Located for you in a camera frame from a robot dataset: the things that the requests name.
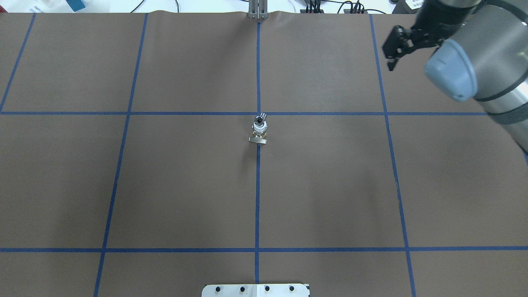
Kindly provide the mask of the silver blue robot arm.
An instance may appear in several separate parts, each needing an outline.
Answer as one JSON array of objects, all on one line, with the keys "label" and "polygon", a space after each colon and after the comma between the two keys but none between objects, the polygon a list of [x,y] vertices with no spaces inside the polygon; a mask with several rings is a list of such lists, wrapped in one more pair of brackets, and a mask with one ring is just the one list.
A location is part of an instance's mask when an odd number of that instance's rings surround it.
[{"label": "silver blue robot arm", "polygon": [[388,69],[434,48],[424,66],[434,86],[475,100],[527,151],[527,9],[526,0],[425,0],[413,26],[395,25],[383,43]]}]

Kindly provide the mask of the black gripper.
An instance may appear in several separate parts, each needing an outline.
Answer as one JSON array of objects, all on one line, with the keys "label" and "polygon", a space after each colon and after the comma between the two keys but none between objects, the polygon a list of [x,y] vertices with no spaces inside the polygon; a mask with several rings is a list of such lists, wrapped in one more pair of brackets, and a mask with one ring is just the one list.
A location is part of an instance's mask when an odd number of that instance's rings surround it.
[{"label": "black gripper", "polygon": [[439,47],[445,41],[438,24],[415,23],[410,29],[395,25],[382,45],[389,71],[394,71],[398,61],[417,49]]}]

